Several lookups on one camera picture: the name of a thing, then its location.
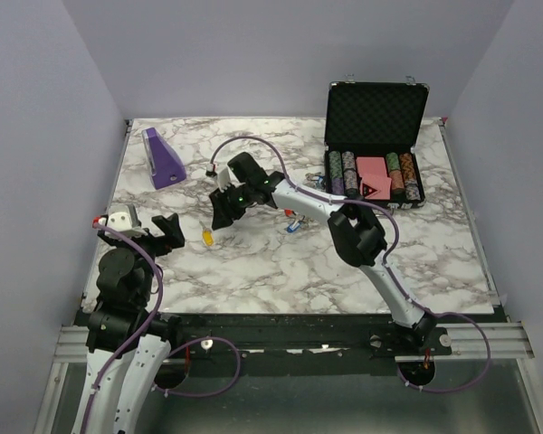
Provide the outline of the red keyring with keys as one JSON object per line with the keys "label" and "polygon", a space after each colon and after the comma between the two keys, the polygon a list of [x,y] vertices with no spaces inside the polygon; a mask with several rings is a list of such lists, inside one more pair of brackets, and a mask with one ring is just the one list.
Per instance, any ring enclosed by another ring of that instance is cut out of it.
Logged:
{"label": "red keyring with keys", "polygon": [[[305,187],[308,192],[315,193],[317,190],[322,192],[325,187],[324,175],[320,172],[307,173],[305,175],[305,182],[300,187]],[[303,190],[298,190],[295,192],[295,194],[296,196],[293,201],[297,205],[297,209],[285,209],[284,214],[287,217],[292,218],[295,222],[304,224],[311,219],[308,212],[316,212],[318,209],[321,209],[322,202],[319,202],[317,199],[312,197],[309,193],[305,193]]]}

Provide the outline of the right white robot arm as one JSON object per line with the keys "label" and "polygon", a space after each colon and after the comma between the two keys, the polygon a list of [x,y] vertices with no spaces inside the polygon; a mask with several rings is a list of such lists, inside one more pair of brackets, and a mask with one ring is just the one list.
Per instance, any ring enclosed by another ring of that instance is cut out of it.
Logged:
{"label": "right white robot arm", "polygon": [[436,320],[420,306],[387,261],[386,232],[373,212],[374,204],[314,193],[282,172],[266,173],[246,152],[235,156],[220,171],[211,165],[206,175],[217,184],[209,194],[214,231],[233,225],[256,204],[289,210],[326,225],[340,259],[360,269],[386,302],[400,347],[409,354],[419,354],[429,346]]}

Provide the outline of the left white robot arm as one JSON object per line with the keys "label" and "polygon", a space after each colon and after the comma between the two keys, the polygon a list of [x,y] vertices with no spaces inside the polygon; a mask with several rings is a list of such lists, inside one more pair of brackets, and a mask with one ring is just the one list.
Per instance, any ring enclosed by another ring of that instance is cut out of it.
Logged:
{"label": "left white robot arm", "polygon": [[131,433],[160,365],[176,355],[183,336],[178,318],[166,319],[151,295],[163,295],[158,257],[184,247],[177,214],[151,220],[155,236],[135,209],[119,207],[93,222],[110,246],[100,259],[97,306],[88,321],[87,371],[74,433]]}

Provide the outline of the yellow tagged key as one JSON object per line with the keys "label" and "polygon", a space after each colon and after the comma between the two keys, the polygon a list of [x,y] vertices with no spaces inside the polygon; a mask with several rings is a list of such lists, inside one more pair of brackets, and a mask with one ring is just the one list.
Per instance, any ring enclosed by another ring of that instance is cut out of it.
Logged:
{"label": "yellow tagged key", "polygon": [[212,229],[205,223],[200,222],[202,228],[202,239],[207,247],[214,246],[214,236]]}

